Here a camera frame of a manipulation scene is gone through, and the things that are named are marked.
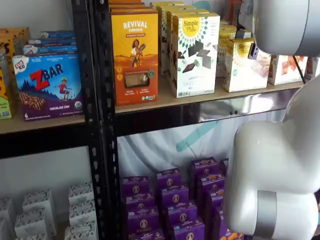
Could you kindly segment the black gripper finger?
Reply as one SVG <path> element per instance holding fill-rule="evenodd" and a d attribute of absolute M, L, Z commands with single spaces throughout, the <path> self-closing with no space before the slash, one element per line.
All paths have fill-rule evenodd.
<path fill-rule="evenodd" d="M 250 46 L 250 49 L 249 49 L 249 53 L 248 53 L 248 59 L 250 60 L 256 60 L 257 57 L 258 57 L 258 54 L 259 54 L 259 48 L 258 46 L 256 45 L 255 42 L 253 42 Z"/>

